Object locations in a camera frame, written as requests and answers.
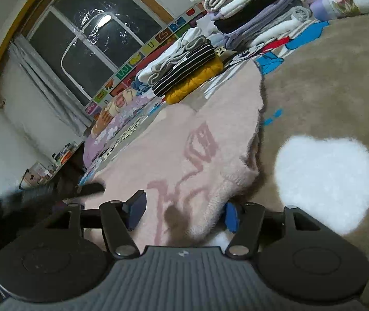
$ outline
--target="yellow garment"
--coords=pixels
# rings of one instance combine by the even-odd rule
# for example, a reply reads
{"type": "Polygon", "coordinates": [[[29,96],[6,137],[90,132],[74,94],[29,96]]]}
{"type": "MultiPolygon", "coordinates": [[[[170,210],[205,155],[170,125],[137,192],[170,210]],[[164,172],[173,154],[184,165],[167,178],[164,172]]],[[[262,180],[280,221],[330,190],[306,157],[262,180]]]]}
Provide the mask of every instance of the yellow garment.
{"type": "Polygon", "coordinates": [[[223,69],[223,63],[218,56],[203,66],[194,70],[189,76],[166,92],[166,103],[175,104],[184,99],[189,93],[196,90],[207,80],[215,77],[223,69]]]}

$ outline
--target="red fabric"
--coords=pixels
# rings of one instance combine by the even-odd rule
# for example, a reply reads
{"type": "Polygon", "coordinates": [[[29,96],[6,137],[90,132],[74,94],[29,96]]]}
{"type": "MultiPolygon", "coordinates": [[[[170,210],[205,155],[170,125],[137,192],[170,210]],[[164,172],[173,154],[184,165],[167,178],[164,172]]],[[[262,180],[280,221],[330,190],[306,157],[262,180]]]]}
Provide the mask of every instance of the red fabric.
{"type": "Polygon", "coordinates": [[[163,47],[159,47],[156,50],[154,50],[150,55],[148,55],[146,58],[144,58],[142,61],[140,61],[140,63],[136,65],[134,71],[137,73],[140,70],[144,69],[149,63],[151,63],[157,57],[163,54],[173,43],[174,42],[167,43],[166,45],[163,45],[163,47]]]}
{"type": "Polygon", "coordinates": [[[289,42],[289,37],[284,37],[280,40],[275,40],[272,41],[271,43],[268,43],[266,46],[264,46],[261,50],[260,50],[260,54],[262,53],[266,53],[267,51],[273,50],[275,48],[280,47],[281,45],[284,45],[286,43],[289,42]]]}

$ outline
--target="gray curtain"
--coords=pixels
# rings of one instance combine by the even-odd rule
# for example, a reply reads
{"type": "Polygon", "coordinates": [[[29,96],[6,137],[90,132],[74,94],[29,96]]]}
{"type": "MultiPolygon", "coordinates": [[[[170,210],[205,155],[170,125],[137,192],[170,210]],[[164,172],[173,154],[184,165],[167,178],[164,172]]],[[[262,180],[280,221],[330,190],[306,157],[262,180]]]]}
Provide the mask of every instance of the gray curtain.
{"type": "Polygon", "coordinates": [[[68,90],[28,40],[22,35],[15,37],[10,42],[9,53],[28,74],[56,116],[78,136],[82,136],[92,123],[84,112],[84,106],[68,90]]]}

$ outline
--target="white spot on blanket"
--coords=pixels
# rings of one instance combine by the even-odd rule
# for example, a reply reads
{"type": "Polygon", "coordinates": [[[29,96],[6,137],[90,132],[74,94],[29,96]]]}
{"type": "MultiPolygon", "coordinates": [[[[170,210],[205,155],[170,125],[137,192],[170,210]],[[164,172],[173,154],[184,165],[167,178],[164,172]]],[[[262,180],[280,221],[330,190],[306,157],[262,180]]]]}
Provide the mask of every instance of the white spot on blanket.
{"type": "Polygon", "coordinates": [[[347,138],[291,137],[279,150],[275,180],[284,205],[296,205],[338,234],[369,208],[369,151],[347,138]]]}

